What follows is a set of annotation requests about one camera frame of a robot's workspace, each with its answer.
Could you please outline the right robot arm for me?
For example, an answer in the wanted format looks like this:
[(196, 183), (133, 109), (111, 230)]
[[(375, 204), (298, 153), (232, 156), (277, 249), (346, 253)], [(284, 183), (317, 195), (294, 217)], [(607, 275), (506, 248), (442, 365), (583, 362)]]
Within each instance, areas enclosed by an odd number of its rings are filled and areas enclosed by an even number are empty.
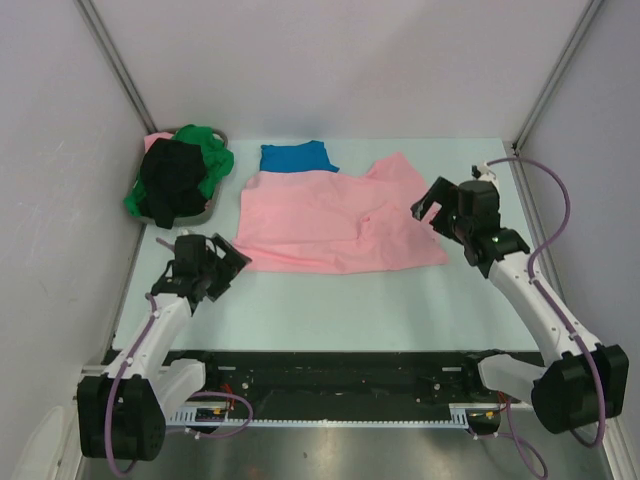
[(553, 434), (576, 434), (594, 424), (591, 443), (600, 444), (607, 419), (618, 416), (623, 406), (629, 369), (624, 350), (604, 345), (551, 291), (525, 240), (502, 227), (500, 195), (488, 176), (460, 184), (438, 178), (412, 205), (413, 217), (427, 218), (432, 206), (439, 209), (430, 225), (461, 245), (469, 265), (508, 300), (543, 360), (537, 366), (506, 352), (486, 351), (461, 376), (463, 393), (484, 401), (500, 391), (524, 401)]

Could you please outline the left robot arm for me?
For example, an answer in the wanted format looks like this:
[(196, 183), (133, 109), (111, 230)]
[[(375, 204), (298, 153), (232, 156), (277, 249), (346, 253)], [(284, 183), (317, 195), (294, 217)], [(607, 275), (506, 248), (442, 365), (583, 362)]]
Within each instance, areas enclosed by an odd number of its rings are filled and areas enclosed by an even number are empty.
[(77, 386), (81, 451), (110, 464), (151, 461), (163, 446), (169, 418), (193, 395), (214, 397), (221, 376), (194, 359), (161, 369), (178, 334), (204, 300), (216, 301), (251, 260), (221, 235), (180, 235), (145, 298), (149, 312), (133, 340), (98, 376)]

